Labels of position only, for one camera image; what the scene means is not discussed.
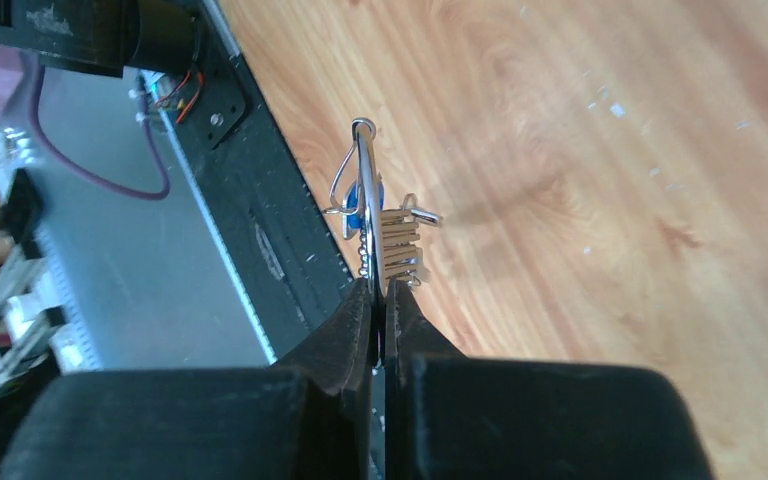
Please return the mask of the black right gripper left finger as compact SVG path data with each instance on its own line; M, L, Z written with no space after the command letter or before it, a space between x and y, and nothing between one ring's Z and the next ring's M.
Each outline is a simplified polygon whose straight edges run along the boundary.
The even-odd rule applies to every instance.
M0 479L365 479L372 302L332 316L265 368L106 370L52 382Z

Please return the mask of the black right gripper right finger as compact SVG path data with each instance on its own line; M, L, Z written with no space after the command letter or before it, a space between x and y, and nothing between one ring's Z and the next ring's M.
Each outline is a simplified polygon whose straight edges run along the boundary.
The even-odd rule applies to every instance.
M471 358L394 281L386 297L390 479L710 479L673 383L622 365Z

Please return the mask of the large metal keyring with keys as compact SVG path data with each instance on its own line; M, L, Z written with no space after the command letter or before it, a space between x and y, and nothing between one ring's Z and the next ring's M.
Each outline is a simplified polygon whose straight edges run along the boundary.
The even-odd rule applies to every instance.
M374 140L376 125L365 117L351 123L352 143L337 169L329 189L329 204L325 215L343 219L347 210L342 201L353 182L357 183L359 210L364 213L363 229L354 237L359 239L358 275L367 280L370 296L379 300L386 295L393 280L410 287L422 284L423 252L418 245L419 227L439 227L443 217L420 206L414 193L404 196L396 208L385 207L383 177L376 166Z

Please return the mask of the key with blue tag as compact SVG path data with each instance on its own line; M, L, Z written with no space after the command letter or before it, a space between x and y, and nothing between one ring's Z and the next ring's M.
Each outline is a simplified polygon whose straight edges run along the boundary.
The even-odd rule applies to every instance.
M342 201L342 208L347 210L342 219L342 236L344 240L354 238L364 226L364 213L359 210L358 186L353 182Z

